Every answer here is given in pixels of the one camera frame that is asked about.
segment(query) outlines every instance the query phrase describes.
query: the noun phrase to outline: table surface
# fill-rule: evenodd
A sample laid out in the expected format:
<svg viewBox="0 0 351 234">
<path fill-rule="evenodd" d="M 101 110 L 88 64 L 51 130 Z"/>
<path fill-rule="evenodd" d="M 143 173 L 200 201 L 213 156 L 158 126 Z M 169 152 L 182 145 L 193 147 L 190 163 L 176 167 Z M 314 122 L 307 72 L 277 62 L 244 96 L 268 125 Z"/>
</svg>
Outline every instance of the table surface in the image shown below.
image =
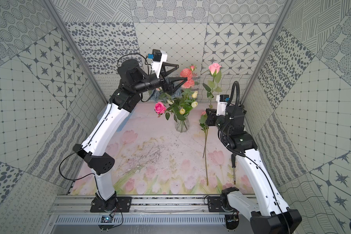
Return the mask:
<svg viewBox="0 0 351 234">
<path fill-rule="evenodd" d="M 120 132 L 116 132 L 105 150 L 115 159 L 111 170 L 117 194 L 220 194 L 236 186 L 244 194 L 253 189 L 243 168 L 236 162 L 236 185 L 231 168 L 231 153 L 210 127 L 207 138 L 207 171 L 203 158 L 204 132 L 199 126 L 201 113 L 208 104 L 200 103 L 189 115 L 190 129 L 175 130 L 173 117 L 157 118 L 153 103 L 138 104 Z M 91 173 L 84 162 L 78 178 Z M 94 195 L 93 175 L 77 180 L 72 195 Z"/>
</svg>

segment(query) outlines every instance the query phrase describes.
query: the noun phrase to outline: screwdriver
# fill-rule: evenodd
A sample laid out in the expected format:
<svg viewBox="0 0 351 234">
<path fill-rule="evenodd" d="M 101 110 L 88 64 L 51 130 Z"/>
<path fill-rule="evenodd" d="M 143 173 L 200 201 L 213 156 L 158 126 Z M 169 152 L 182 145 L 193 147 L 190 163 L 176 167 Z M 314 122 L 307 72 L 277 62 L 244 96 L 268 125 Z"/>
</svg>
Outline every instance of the screwdriver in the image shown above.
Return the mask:
<svg viewBox="0 0 351 234">
<path fill-rule="evenodd" d="M 235 184 L 235 155 L 232 154 L 231 155 L 231 164 L 232 164 L 232 168 L 233 168 L 233 175 L 234 175 L 234 184 Z"/>
</svg>

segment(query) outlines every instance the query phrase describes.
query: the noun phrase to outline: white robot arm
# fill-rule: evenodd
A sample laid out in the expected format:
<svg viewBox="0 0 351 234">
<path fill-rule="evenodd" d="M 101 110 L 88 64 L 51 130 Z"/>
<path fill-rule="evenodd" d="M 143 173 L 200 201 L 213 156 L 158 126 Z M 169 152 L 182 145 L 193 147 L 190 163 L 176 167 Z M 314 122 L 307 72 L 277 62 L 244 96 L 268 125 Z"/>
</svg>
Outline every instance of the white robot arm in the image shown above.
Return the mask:
<svg viewBox="0 0 351 234">
<path fill-rule="evenodd" d="M 130 59 L 118 68 L 121 85 L 113 93 L 107 108 L 98 124 L 82 144 L 76 144 L 73 150 L 82 157 L 94 173 L 98 193 L 96 198 L 104 203 L 105 211 L 116 208 L 116 192 L 112 186 L 110 170 L 114 159 L 105 149 L 118 126 L 125 120 L 135 105 L 140 101 L 139 94 L 148 90 L 162 87 L 165 92 L 173 94 L 187 78 L 165 77 L 178 68 L 178 65 L 166 63 L 167 54 L 164 51 L 153 50 L 152 69 L 154 74 L 147 75 L 139 67 L 136 60 Z M 174 67 L 166 71 L 165 66 Z M 230 105 L 237 86 L 235 105 Z M 237 188 L 222 191 L 222 208 L 227 211 L 236 210 L 242 213 L 251 225 L 254 233 L 292 233 L 301 222 L 297 210 L 291 210 L 273 184 L 257 150 L 252 136 L 244 131 L 244 114 L 239 104 L 239 84 L 234 82 L 231 98 L 228 95 L 217 96 L 217 110 L 207 109 L 209 126 L 219 129 L 219 139 L 242 165 L 255 191 L 257 202 L 253 203 Z"/>
</svg>

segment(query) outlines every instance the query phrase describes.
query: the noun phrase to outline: glass vase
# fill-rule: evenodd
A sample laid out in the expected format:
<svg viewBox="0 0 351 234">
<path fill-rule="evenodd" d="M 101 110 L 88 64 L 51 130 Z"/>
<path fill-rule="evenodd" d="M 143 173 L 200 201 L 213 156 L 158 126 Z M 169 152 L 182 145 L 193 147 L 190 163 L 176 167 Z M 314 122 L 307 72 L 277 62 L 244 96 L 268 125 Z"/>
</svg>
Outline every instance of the glass vase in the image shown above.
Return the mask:
<svg viewBox="0 0 351 234">
<path fill-rule="evenodd" d="M 189 118 L 186 117 L 186 120 L 177 120 L 177 122 L 175 123 L 175 129 L 180 132 L 180 133 L 185 133 L 189 130 L 190 128 L 190 122 L 189 122 Z"/>
</svg>

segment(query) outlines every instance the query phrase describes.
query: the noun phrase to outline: patterned wall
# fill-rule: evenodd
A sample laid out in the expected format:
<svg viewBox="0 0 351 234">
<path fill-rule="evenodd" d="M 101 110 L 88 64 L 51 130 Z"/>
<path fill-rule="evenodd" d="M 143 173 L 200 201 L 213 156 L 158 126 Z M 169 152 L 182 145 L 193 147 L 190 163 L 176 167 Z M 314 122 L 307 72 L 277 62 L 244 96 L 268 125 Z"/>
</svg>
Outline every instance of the patterned wall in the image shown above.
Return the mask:
<svg viewBox="0 0 351 234">
<path fill-rule="evenodd" d="M 167 51 L 168 62 L 180 66 L 176 74 L 194 64 L 197 75 L 205 79 L 208 66 L 220 63 L 223 74 L 229 75 L 223 77 L 229 79 L 224 84 L 238 80 L 246 87 L 285 0 L 53 2 L 109 98 L 119 80 L 118 58 L 127 53 L 145 56 L 152 49 Z M 120 63 L 129 58 L 143 66 L 137 55 L 124 57 Z M 200 84 L 194 89 L 205 91 Z"/>
<path fill-rule="evenodd" d="M 39 231 L 103 106 L 42 4 L 0 1 L 0 233 Z"/>
<path fill-rule="evenodd" d="M 351 1 L 297 0 L 244 105 L 298 232 L 351 233 Z"/>
</svg>

